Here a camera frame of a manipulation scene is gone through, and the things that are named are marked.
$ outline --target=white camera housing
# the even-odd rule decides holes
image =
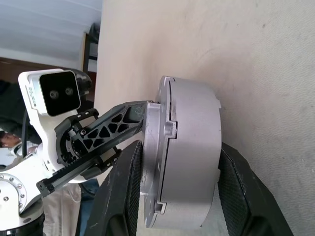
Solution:
[[[37,149],[37,154],[43,160],[43,165],[51,176],[54,172],[64,167],[62,164],[57,163],[55,128],[67,117],[76,115],[76,109],[80,107],[79,105],[73,110],[66,111],[56,116],[49,115],[40,84],[40,78],[43,75],[61,72],[65,71],[62,69],[51,69],[23,72],[19,75],[19,85],[30,118],[30,124],[35,128],[42,139],[42,143]],[[82,176],[77,176],[70,181],[70,183],[81,183],[84,181],[86,180]]]

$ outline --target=ceiling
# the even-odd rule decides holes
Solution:
[[[0,0],[0,48],[78,60],[102,0]]]

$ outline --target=silver cylindrical object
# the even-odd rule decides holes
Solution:
[[[194,229],[204,222],[220,176],[220,107],[205,83],[161,79],[143,129],[147,228]]]

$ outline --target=camera lens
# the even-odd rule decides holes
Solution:
[[[59,94],[57,91],[52,90],[49,92],[49,96],[51,97],[51,99],[57,99],[59,97]]]
[[[65,89],[65,93],[66,93],[68,96],[71,96],[71,95],[73,95],[73,89],[72,89],[72,88],[66,88],[66,89]]]

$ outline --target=cable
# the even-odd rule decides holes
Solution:
[[[95,193],[90,192],[82,183],[79,184],[81,190],[83,192],[85,192],[86,194],[88,194],[90,197],[94,198],[95,197]]]
[[[22,124],[22,158],[27,155],[27,136],[28,136],[28,112],[25,110]]]

